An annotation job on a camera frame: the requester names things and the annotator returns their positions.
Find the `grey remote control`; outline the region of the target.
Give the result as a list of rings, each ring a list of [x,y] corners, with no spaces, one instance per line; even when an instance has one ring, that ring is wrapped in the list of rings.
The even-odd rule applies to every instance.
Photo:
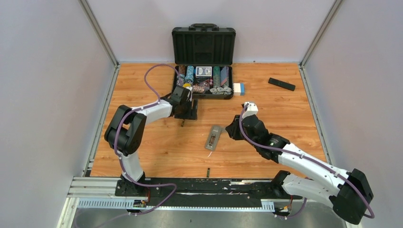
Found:
[[[215,151],[220,135],[222,132],[222,127],[219,125],[213,125],[210,129],[210,133],[207,137],[204,148],[210,151]]]

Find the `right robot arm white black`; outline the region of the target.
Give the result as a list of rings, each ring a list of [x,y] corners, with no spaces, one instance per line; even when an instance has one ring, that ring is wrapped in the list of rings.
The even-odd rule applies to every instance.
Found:
[[[271,185],[277,198],[298,195],[320,202],[344,221],[358,225],[363,217],[375,218],[370,203],[374,194],[366,175],[359,169],[347,171],[305,153],[288,139],[266,129],[256,115],[236,115],[225,128],[234,140],[245,140],[261,157],[291,167],[306,178],[279,171]]]

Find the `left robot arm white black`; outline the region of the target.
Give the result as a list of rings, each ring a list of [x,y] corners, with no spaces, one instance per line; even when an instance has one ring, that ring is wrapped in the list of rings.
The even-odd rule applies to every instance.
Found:
[[[177,85],[173,92],[158,96],[157,100],[139,107],[121,105],[117,108],[104,139],[118,156],[122,168],[121,179],[128,183],[127,190],[141,196],[146,188],[145,172],[140,165],[138,149],[147,124],[157,120],[184,116],[194,119],[197,111],[192,104],[193,87]]]

